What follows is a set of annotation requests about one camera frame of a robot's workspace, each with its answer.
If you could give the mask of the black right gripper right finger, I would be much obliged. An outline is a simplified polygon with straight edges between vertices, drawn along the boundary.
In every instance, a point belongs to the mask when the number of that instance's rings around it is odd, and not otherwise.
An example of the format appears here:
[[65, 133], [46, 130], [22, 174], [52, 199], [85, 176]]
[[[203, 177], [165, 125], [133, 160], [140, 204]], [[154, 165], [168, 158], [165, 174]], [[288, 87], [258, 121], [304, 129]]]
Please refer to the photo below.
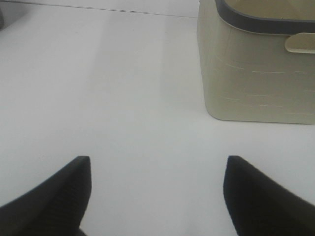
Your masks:
[[229, 156], [223, 197], [239, 236], [313, 236], [315, 206], [240, 156]]

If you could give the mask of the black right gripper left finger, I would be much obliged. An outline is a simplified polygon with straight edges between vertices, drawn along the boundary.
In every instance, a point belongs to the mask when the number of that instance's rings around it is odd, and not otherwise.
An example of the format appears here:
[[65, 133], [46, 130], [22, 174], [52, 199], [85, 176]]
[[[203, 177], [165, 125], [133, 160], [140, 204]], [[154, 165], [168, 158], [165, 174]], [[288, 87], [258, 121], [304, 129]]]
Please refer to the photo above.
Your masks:
[[84, 236], [91, 161], [78, 156], [37, 187], [0, 208], [2, 236]]

